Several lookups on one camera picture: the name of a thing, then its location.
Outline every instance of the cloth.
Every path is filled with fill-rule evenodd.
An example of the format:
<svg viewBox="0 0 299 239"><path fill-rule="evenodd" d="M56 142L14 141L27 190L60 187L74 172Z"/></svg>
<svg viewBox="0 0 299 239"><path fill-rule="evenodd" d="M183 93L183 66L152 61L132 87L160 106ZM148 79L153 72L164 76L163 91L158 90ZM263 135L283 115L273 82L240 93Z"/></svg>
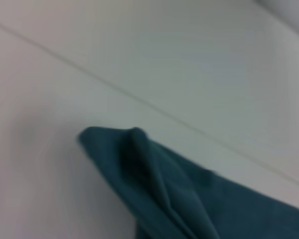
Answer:
<svg viewBox="0 0 299 239"><path fill-rule="evenodd" d="M201 168L139 128L79 141L137 219L137 239L299 239L299 210Z"/></svg>

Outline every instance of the white surface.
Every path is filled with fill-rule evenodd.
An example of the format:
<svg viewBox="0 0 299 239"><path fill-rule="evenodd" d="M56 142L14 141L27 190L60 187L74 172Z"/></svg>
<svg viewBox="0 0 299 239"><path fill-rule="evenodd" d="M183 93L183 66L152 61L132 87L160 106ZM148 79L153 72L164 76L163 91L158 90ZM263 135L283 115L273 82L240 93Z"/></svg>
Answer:
<svg viewBox="0 0 299 239"><path fill-rule="evenodd" d="M91 125L142 127L299 207L297 183L239 153L299 181L299 38L247 1L164 3L0 1L0 239L133 236L133 218L75 142Z"/></svg>

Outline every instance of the teal fabric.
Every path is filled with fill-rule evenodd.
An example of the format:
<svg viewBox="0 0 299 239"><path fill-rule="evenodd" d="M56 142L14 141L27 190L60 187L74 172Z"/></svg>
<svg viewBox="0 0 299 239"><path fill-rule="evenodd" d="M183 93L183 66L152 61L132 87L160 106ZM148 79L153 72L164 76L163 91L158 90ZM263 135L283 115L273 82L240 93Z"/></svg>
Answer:
<svg viewBox="0 0 299 239"><path fill-rule="evenodd" d="M135 216L137 239L299 239L298 209L195 165L139 128L90 127L79 141Z"/></svg>

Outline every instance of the towel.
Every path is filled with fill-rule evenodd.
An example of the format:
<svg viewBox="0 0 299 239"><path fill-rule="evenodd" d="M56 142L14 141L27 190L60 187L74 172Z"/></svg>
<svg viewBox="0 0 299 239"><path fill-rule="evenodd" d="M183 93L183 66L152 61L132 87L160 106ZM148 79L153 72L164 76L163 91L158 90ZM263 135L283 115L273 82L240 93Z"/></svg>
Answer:
<svg viewBox="0 0 299 239"><path fill-rule="evenodd" d="M135 216L136 239L299 239L299 209L190 162L139 128L90 127L79 142Z"/></svg>

